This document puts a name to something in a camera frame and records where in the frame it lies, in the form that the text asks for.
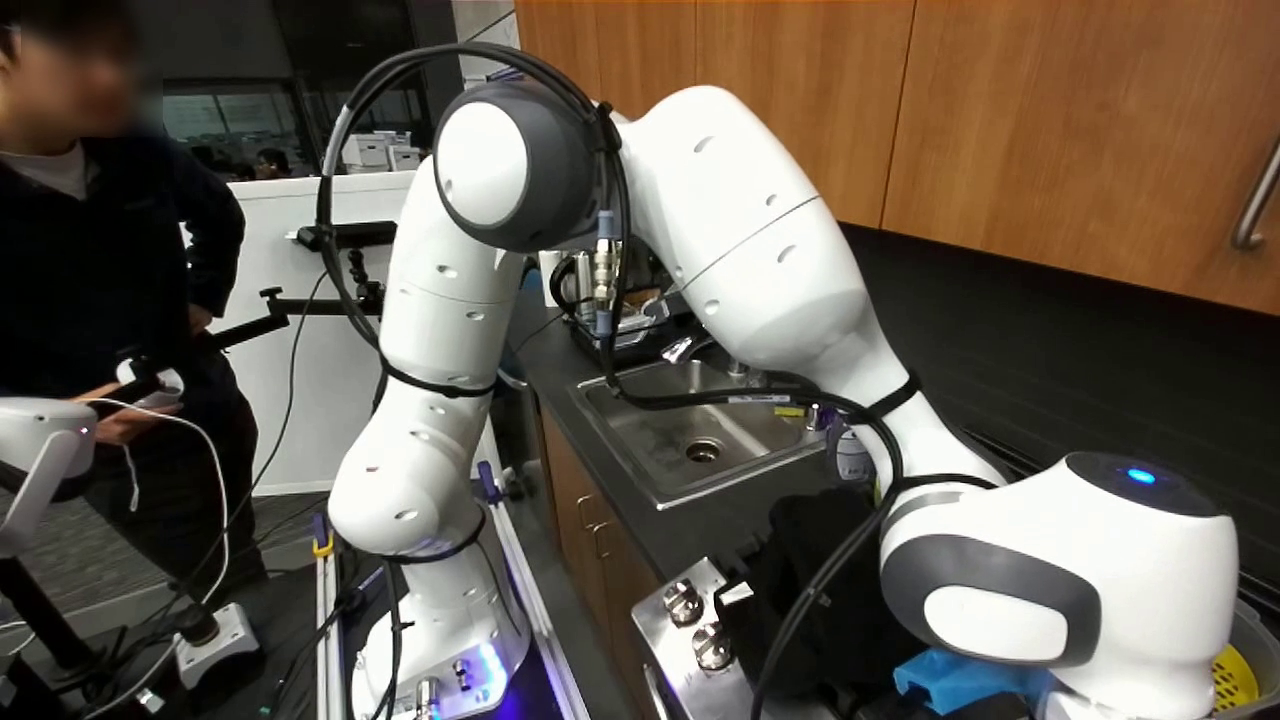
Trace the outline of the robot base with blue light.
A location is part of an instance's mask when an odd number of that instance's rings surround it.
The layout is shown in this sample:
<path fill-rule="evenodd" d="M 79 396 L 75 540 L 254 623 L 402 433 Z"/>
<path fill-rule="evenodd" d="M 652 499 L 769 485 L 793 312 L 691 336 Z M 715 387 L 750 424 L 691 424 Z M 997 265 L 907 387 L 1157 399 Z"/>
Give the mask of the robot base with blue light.
<path fill-rule="evenodd" d="M 341 671 L 344 720 L 590 720 L 528 559 L 492 527 L 381 559 Z"/>

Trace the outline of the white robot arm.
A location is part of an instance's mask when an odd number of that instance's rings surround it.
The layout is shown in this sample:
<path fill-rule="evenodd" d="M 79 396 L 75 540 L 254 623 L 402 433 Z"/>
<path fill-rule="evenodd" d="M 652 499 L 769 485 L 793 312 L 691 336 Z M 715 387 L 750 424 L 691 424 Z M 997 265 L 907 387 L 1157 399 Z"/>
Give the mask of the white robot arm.
<path fill-rule="evenodd" d="M 1057 675 L 1051 720 L 1207 720 L 1240 540 L 1197 487 L 1112 451 L 1011 481 L 952 436 L 890 344 L 817 183 L 732 91 L 575 123 L 528 89 L 464 91 L 402 205 L 375 349 L 389 387 L 328 515 L 409 566 L 422 671 L 500 623 L 464 487 L 515 305 L 515 259 L 581 228 L 639 237 L 740 364 L 853 414 L 876 472 L 876 581 L 900 630 Z"/>

